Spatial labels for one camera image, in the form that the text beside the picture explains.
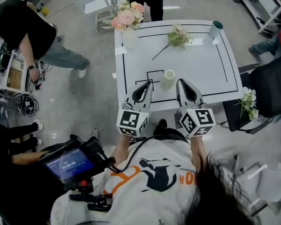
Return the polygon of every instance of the shoe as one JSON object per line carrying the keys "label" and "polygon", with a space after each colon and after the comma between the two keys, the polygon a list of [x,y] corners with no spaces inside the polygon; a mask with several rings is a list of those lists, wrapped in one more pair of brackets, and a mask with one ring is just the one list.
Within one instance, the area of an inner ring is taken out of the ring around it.
{"label": "shoe", "polygon": [[84,77],[85,77],[86,73],[88,72],[88,68],[89,68],[89,64],[88,64],[88,66],[86,67],[86,69],[84,69],[84,70],[79,70],[79,77],[80,77],[80,78],[84,78]]}
{"label": "shoe", "polygon": [[91,133],[91,136],[92,137],[95,137],[98,141],[99,141],[99,138],[100,138],[100,135],[99,135],[99,130],[98,129],[94,129]]}
{"label": "shoe", "polygon": [[33,135],[33,137],[35,137],[35,138],[37,139],[37,144],[38,144],[38,145],[43,145],[43,141],[40,140],[40,139],[38,138],[38,136]]}
{"label": "shoe", "polygon": [[249,47],[248,50],[249,50],[249,53],[256,59],[256,61],[257,61],[259,64],[262,64],[262,61],[261,61],[261,59],[260,59],[260,57],[259,57],[259,54],[257,54],[257,53],[254,52],[253,47],[252,47],[252,46]]}
{"label": "shoe", "polygon": [[158,126],[163,127],[163,128],[167,128],[168,127],[168,123],[165,119],[161,119],[158,123]]}
{"label": "shoe", "polygon": [[44,129],[43,124],[38,119],[35,119],[33,122],[37,123],[38,130],[43,130]]}
{"label": "shoe", "polygon": [[249,47],[248,50],[249,50],[249,53],[252,54],[253,56],[258,56],[259,55],[259,54],[254,52],[253,46]]}

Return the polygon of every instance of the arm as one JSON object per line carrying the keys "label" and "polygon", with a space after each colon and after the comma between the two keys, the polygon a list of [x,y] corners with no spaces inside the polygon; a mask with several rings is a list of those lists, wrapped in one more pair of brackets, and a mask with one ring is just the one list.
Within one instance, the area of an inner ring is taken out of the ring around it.
{"label": "arm", "polygon": [[28,165],[31,163],[36,163],[39,160],[39,158],[46,152],[47,151],[23,153],[16,157],[13,157],[13,163],[18,165]]}
{"label": "arm", "polygon": [[32,47],[31,47],[31,44],[30,44],[28,34],[26,34],[24,36],[24,38],[22,39],[19,48],[20,48],[21,53],[23,54],[23,56],[26,60],[27,66],[28,67],[29,66],[34,67],[33,69],[29,70],[29,75],[30,75],[32,81],[35,82],[37,79],[39,79],[39,71],[38,71],[38,69],[35,65],[35,62],[34,62]]}
{"label": "arm", "polygon": [[31,2],[27,2],[27,7],[29,7],[32,11],[34,11],[35,13],[37,13],[37,9],[36,7],[31,3]]}
{"label": "arm", "polygon": [[130,144],[130,137],[121,135],[112,156],[116,159],[115,166],[125,161],[128,157],[128,148]]}
{"label": "arm", "polygon": [[191,137],[192,163],[199,170],[201,168],[201,159],[203,164],[206,162],[207,154],[202,141],[202,136]]}

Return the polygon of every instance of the white table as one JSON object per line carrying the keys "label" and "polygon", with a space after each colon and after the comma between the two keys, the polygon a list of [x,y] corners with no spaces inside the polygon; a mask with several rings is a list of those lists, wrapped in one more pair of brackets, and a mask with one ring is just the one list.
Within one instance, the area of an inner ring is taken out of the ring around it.
{"label": "white table", "polygon": [[[242,98],[242,83],[229,41],[224,31],[215,40],[208,35],[211,22],[167,20],[143,23],[136,31],[138,45],[132,52],[125,50],[120,32],[116,31],[119,107],[122,107],[129,89],[149,79],[154,83],[151,111],[179,108],[176,86],[170,91],[163,91],[160,87],[160,80],[167,69],[172,69],[177,79],[183,78],[195,85],[208,104]],[[169,47],[152,61],[167,45],[167,33],[175,23],[188,29],[193,37],[192,45],[187,45],[186,49]]]}

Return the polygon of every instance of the flower stem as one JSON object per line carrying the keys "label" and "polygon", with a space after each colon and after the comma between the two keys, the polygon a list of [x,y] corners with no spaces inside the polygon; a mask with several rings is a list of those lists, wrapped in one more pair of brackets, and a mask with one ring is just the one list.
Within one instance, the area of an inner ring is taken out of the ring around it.
{"label": "flower stem", "polygon": [[156,58],[163,50],[167,49],[168,47],[172,46],[171,43],[168,43],[154,58]]}

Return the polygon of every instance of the white cup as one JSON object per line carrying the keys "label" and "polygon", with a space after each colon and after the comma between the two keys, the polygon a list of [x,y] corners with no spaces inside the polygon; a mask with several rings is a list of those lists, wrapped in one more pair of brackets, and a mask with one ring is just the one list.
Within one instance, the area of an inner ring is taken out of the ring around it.
{"label": "white cup", "polygon": [[219,21],[213,21],[209,30],[209,35],[215,38],[223,30],[224,26]]}

